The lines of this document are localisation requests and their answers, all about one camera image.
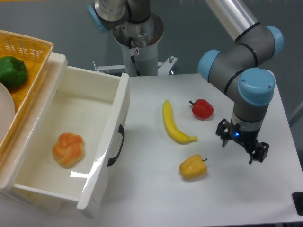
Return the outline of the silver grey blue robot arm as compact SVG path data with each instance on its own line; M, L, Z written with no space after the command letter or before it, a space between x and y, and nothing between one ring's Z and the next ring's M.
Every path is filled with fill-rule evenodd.
M259 66L283 49L284 37L276 27L262 26L241 0L209 0L207 5L236 44L227 52L209 50L197 66L198 73L234 103L231 120L221 120L216 134L223 144L233 140L251 161L262 162L269 145L257 136L273 98L275 78ZM87 11L100 32L113 32L127 74L160 74L158 42L164 27L148 0L97 0Z

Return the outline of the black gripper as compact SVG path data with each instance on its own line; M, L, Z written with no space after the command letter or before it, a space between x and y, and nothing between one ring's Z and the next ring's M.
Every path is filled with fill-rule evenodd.
M267 157L269 144L265 142L258 142L257 136L260 129L255 131L243 131L240 125L229 123L226 119L222 119L217 126L215 134L220 136L222 146L225 147L228 141L233 140L246 150L250 155L249 164L253 161L262 163Z

